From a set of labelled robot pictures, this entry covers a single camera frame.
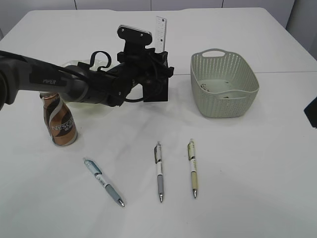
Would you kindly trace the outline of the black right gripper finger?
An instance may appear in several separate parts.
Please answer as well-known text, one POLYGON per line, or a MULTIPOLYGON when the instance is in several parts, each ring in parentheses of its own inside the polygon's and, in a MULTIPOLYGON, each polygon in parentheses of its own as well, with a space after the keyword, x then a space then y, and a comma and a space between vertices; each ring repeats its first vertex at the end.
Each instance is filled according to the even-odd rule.
POLYGON ((313 128, 317 128, 317 98, 313 99, 304 109, 304 113, 313 128))

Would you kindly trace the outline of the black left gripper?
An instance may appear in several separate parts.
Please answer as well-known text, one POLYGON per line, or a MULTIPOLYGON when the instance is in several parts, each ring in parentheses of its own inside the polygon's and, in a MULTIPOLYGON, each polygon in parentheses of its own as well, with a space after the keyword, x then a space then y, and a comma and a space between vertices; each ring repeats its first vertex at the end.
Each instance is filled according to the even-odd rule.
MULTIPOLYGON (((129 52, 131 49, 132 46, 129 45, 124 51, 119 52, 117 57, 121 60, 121 63, 108 71, 110 75, 115 77, 111 83, 111 88, 121 99, 127 99, 132 88, 136 85, 140 84, 143 87, 146 81, 147 70, 150 68, 148 56, 156 53, 154 48, 146 49, 143 47, 135 53, 129 52)), ((169 65, 168 67, 170 70, 173 69, 173 76, 174 67, 169 65)))

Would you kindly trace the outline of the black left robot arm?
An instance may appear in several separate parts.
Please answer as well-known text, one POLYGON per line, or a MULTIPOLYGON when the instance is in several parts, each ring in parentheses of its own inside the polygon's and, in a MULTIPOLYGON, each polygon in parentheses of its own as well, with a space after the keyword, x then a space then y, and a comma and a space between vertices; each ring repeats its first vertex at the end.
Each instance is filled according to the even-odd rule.
POLYGON ((0 104, 12 104, 20 90, 59 93, 69 102, 121 106, 159 95, 174 68, 168 66, 166 51, 156 53, 154 48, 125 42, 124 50, 117 54, 119 64, 91 70, 95 62, 93 52, 90 63, 61 67, 26 56, 1 51, 0 104))

